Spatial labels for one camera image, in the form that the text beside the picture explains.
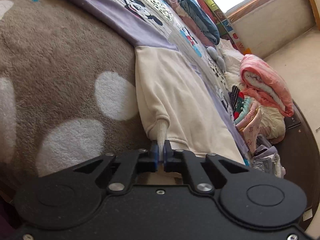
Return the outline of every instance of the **brown fleece blanket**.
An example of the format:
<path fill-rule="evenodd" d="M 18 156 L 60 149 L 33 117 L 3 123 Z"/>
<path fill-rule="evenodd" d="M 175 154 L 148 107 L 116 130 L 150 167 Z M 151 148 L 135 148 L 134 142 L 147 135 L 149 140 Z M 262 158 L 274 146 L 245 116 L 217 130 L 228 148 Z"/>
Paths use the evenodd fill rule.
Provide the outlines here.
<path fill-rule="evenodd" d="M 148 148 L 133 47 L 66 0 L 0 0 L 0 180 Z"/>

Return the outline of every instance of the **mint green fabric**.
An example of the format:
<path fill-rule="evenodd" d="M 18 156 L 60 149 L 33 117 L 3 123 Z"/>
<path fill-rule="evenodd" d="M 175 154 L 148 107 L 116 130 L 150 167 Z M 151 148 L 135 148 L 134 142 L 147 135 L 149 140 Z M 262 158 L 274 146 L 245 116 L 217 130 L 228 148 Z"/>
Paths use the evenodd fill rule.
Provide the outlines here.
<path fill-rule="evenodd" d="M 243 105 L 242 112 L 239 114 L 238 118 L 235 120 L 236 124 L 240 123 L 240 121 L 242 119 L 244 119 L 244 117 L 249 113 L 250 108 L 251 108 L 251 104 L 252 104 L 252 98 L 246 97 L 244 99 L 244 105 Z"/>

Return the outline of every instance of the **floor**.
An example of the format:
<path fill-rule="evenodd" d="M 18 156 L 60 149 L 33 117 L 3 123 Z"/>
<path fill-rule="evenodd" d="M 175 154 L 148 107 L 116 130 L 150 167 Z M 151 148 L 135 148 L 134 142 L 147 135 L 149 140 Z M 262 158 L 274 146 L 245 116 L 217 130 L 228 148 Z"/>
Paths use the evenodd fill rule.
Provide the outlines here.
<path fill-rule="evenodd" d="M 312 28 L 264 60 L 287 82 L 320 147 L 320 31 Z M 320 208 L 307 233 L 320 236 Z"/>

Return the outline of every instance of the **pink fluffy blanket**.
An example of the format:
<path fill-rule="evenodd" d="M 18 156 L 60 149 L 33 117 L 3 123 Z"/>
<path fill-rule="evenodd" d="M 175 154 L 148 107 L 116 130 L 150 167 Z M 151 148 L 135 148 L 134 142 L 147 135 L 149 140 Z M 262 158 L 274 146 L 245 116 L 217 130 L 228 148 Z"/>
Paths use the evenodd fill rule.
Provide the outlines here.
<path fill-rule="evenodd" d="M 257 99 L 264 106 L 279 109 L 282 115 L 293 115 L 292 97 L 284 79 L 266 62 L 247 54 L 241 61 L 240 76 L 246 84 L 242 91 Z"/>

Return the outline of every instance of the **white spot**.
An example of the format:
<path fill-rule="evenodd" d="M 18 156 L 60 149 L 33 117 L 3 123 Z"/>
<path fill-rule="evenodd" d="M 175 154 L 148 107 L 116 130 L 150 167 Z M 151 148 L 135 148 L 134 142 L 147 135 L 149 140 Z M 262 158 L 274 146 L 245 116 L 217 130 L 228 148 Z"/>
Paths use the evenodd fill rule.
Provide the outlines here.
<path fill-rule="evenodd" d="M 12 7 L 13 2 L 8 0 L 0 0 L 0 20 L 4 14 Z"/>
<path fill-rule="evenodd" d="M 115 120 L 128 120 L 138 112 L 135 87 L 115 72 L 103 72 L 95 82 L 95 97 L 100 110 Z"/>
<path fill-rule="evenodd" d="M 0 162 L 10 163 L 16 143 L 16 106 L 9 78 L 0 78 Z"/>
<path fill-rule="evenodd" d="M 75 119 L 53 129 L 36 158 L 39 176 L 45 176 L 97 157 L 103 150 L 103 125 L 97 120 Z"/>

